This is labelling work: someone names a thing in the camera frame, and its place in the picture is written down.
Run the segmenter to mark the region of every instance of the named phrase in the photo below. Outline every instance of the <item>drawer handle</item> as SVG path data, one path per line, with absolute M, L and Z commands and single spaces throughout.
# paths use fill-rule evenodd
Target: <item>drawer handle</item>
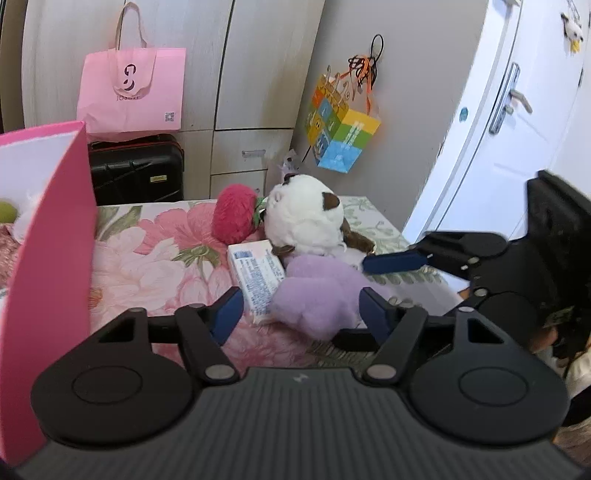
M 266 150 L 242 150 L 242 158 L 264 157 Z

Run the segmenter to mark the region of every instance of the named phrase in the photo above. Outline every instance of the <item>red plush toy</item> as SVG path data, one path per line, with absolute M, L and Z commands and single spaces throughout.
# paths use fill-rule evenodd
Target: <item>red plush toy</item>
M 213 211 L 213 236 L 226 245 L 246 240 L 258 228 L 261 203 L 262 198 L 246 185 L 236 183 L 224 188 Z

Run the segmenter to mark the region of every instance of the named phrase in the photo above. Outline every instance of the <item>wardrobe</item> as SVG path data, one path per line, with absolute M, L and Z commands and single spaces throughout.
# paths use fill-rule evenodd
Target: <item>wardrobe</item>
M 181 131 L 186 199 L 231 183 L 263 194 L 288 150 L 324 0 L 135 0 L 147 41 L 187 49 Z M 124 0 L 29 0 L 25 126 L 76 118 L 84 58 L 106 50 Z M 139 46 L 127 11 L 120 48 Z

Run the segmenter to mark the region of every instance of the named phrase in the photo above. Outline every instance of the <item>brown ear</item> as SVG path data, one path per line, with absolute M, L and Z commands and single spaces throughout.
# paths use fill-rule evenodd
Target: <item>brown ear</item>
M 283 185 L 287 185 L 290 182 L 292 177 L 299 175 L 298 173 L 287 173 L 285 177 L 283 177 Z
M 361 233 L 351 231 L 349 222 L 347 219 L 343 220 L 343 224 L 340 226 L 343 232 L 343 241 L 349 248 L 355 248 L 364 254 L 373 254 L 375 249 L 375 243 Z
M 283 247 L 273 247 L 271 253 L 276 257 L 284 257 L 292 253 L 296 248 L 293 245 L 284 245 Z
M 334 193 L 322 192 L 322 209 L 324 211 L 337 208 L 339 204 L 340 200 Z

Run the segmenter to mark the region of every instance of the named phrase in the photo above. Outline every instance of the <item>door frame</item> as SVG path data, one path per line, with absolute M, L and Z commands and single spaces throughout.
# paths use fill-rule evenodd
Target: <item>door frame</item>
M 437 229 L 488 131 L 520 17 L 519 7 L 509 6 L 505 0 L 489 0 L 462 97 L 427 183 L 402 230 L 411 243 L 426 231 Z M 468 118 L 463 121 L 460 116 L 464 108 L 468 109 Z

